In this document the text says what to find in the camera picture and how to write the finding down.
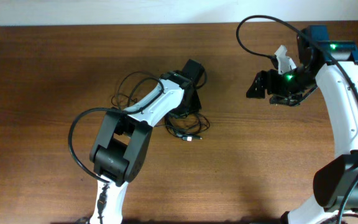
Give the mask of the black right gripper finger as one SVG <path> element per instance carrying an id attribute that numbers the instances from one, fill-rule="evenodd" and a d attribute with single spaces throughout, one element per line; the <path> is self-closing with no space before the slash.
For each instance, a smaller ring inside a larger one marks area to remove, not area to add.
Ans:
<path id="1" fill-rule="evenodd" d="M 269 72 L 264 70 L 257 73 L 254 78 L 254 84 L 258 86 L 266 86 L 268 81 L 269 81 Z"/>
<path id="2" fill-rule="evenodd" d="M 253 83 L 246 92 L 247 98 L 264 99 L 265 88 L 261 83 Z"/>

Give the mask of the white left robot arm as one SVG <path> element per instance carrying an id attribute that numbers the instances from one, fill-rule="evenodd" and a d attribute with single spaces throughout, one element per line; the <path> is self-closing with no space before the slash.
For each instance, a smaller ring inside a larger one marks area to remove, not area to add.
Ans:
<path id="1" fill-rule="evenodd" d="M 196 89 L 204 73 L 202 64 L 189 59 L 182 70 L 158 77 L 138 103 L 105 114 L 89 154 L 99 177 L 90 223 L 122 222 L 126 190 L 144 164 L 154 126 L 168 114 L 188 116 L 201 108 Z"/>

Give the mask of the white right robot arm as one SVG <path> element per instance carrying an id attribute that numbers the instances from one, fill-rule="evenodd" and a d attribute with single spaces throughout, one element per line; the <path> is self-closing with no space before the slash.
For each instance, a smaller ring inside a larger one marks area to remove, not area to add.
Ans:
<path id="1" fill-rule="evenodd" d="M 334 135 L 334 159 L 314 175 L 313 194 L 284 213 L 281 223 L 341 223 L 358 217 L 358 49 L 353 41 L 334 41 L 325 26 L 297 33 L 300 66 L 280 47 L 274 68 L 261 71 L 248 98 L 270 96 L 276 105 L 298 106 L 312 92 L 323 94 Z"/>

